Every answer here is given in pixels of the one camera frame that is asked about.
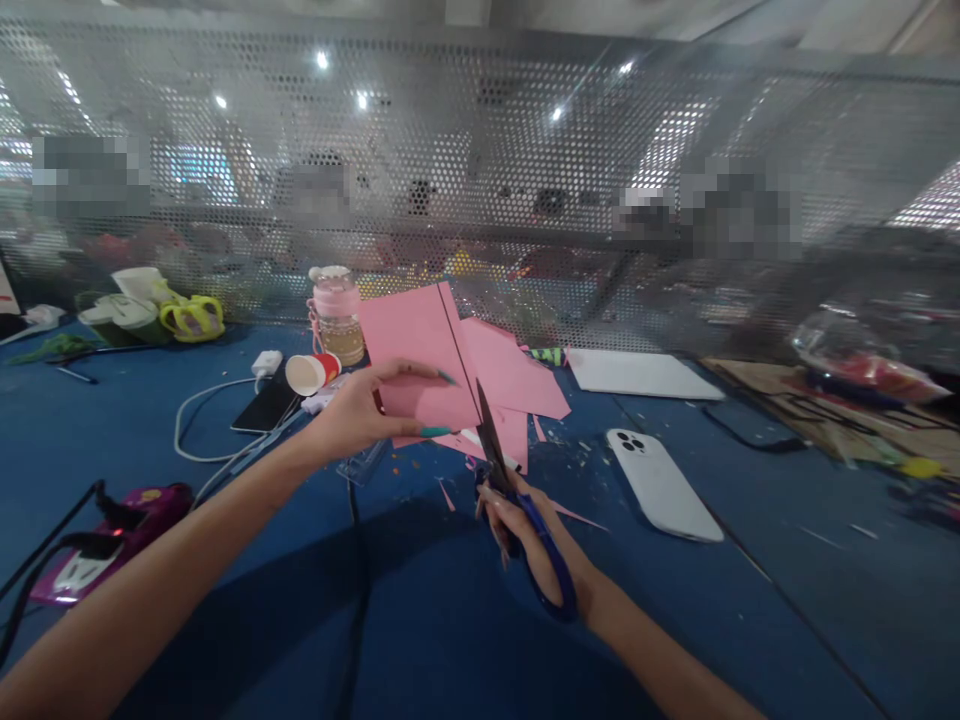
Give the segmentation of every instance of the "hand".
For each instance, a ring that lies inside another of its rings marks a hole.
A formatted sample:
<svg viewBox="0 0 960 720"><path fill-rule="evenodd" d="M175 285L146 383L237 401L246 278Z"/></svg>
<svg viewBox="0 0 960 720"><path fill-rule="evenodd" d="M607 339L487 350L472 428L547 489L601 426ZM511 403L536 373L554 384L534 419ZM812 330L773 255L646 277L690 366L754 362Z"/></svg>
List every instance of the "hand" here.
<svg viewBox="0 0 960 720"><path fill-rule="evenodd" d="M373 397L385 380L403 374L441 377L435 368L412 360L395 359L358 370L347 378L326 409L297 435L300 448L320 467L331 460L356 455L378 440L420 437L424 431L420 421L381 414ZM447 428L429 430L431 437L450 432Z"/></svg>
<svg viewBox="0 0 960 720"><path fill-rule="evenodd" d="M593 598L603 580L603 574L594 567L590 558L586 556L570 536L570 533L567 532L560 521L560 516L550 505L550 498L547 497L546 493L528 485L520 475L509 468L507 468L507 474L518 493L529 495L533 499L534 505L537 506L537 510L540 511L546 521L550 534L553 535L553 540L570 569L570 575L573 577L580 616L586 619L590 615ZM543 594L554 605L562 604L563 594L560 592L560 583L553 571L553 565L550 563L550 556L547 555L547 550L540 542L537 531L530 524L526 513L492 489L488 483L484 483L480 487L480 500L477 503L478 516L484 507L487 509L487 517L490 520L490 530L493 532L494 539L500 546L501 551L503 551L507 540L504 532L504 527L506 527L523 544L530 571L533 573L537 585L543 590Z"/></svg>

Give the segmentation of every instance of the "white charger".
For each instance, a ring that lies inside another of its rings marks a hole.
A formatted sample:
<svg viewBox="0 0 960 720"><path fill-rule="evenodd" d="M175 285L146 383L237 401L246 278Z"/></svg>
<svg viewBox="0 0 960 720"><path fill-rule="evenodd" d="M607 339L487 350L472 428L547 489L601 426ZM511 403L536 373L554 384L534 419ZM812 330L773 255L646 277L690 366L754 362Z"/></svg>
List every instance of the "white charger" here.
<svg viewBox="0 0 960 720"><path fill-rule="evenodd" d="M279 350L264 350L257 355L257 359L250 366L250 371L257 378L253 388L255 392L260 392L260 381L263 378L273 377L276 374L281 362L283 362L283 353Z"/></svg>

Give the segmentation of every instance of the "black smartphone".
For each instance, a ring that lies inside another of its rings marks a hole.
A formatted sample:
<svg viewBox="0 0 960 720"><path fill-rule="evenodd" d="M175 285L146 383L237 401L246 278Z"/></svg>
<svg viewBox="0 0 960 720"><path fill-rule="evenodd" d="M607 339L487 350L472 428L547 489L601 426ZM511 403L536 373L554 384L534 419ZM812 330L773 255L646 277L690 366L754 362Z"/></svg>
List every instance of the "black smartphone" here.
<svg viewBox="0 0 960 720"><path fill-rule="evenodd" d="M272 432L296 409L300 396L287 385L285 364L277 368L276 375L261 383L260 393L233 421L231 430L260 434Z"/></svg>

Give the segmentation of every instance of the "white phone case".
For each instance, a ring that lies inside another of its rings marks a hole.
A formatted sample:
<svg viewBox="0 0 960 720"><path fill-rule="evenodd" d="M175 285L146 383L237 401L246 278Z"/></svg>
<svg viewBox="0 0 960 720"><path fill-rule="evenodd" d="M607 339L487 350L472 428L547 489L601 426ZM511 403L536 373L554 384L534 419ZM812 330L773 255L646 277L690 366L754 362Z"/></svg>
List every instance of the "white phone case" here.
<svg viewBox="0 0 960 720"><path fill-rule="evenodd" d="M723 530L659 440L613 429L607 432L607 442L640 501L640 509L655 528L688 540L723 540Z"/></svg>

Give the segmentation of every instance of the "smartphone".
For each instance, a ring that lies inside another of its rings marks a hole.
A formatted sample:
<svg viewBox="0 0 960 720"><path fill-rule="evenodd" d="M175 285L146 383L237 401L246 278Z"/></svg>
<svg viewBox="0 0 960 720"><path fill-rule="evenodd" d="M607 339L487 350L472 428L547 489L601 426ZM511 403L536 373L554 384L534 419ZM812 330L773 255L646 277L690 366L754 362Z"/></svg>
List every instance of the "smartphone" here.
<svg viewBox="0 0 960 720"><path fill-rule="evenodd" d="M721 542L723 530L659 440L614 428L607 442L640 509L657 530L699 542Z"/></svg>
<svg viewBox="0 0 960 720"><path fill-rule="evenodd" d="M266 383L261 384L260 393L233 421L230 426L231 430L246 433L269 433L275 430L296 409L300 396L287 384L284 365L277 368L276 375Z"/></svg>

